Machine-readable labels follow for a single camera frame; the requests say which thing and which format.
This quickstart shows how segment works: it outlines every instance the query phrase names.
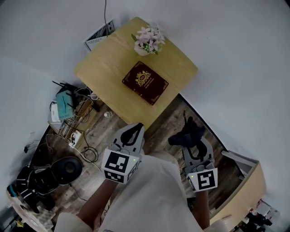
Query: red book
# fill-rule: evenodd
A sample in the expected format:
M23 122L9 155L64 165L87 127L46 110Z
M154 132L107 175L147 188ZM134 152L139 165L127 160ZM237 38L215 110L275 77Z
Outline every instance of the red book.
M168 86L166 80L141 61L135 64L122 82L151 105Z

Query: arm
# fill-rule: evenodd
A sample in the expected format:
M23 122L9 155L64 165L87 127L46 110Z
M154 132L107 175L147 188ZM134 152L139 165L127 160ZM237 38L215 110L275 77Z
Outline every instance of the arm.
M93 229L94 221L101 217L117 185L117 182L105 179L97 191L83 205L77 216Z
M208 191L196 192L195 197L195 204L191 213L204 230L209 227Z

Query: electrical outlet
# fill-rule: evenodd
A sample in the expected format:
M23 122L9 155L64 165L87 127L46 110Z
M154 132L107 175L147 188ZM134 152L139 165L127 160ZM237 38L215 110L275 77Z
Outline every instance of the electrical outlet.
M71 142L68 144L71 148L74 148L77 145L77 142L80 140L82 134L76 130L71 135Z
M99 30L97 30L90 38L88 38L84 45L89 51L92 51L94 47L101 42L108 35L112 34L115 31L115 26L113 20L107 23L107 25L103 25Z

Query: table top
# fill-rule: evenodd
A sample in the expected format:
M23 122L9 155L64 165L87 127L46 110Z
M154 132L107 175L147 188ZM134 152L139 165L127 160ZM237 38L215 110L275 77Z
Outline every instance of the table top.
M210 223L217 220L224 220L228 230L232 230L255 208L257 202L266 193L266 183L260 162L251 168L249 174L241 182L239 187L231 196L217 209L210 219Z
M145 21L134 18L117 29L77 65L75 74L126 123L142 122L148 129L198 69L167 38L158 55L138 55L133 49L135 42L131 34L146 26ZM122 83L138 61L169 83L153 106Z

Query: person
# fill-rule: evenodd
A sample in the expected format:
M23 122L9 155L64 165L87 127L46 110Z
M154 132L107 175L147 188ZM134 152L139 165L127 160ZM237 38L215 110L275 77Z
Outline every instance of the person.
M194 209L187 205L177 160L169 154L143 155L130 181L105 179L78 215L61 213L55 232L201 232L209 227L208 192L196 192Z

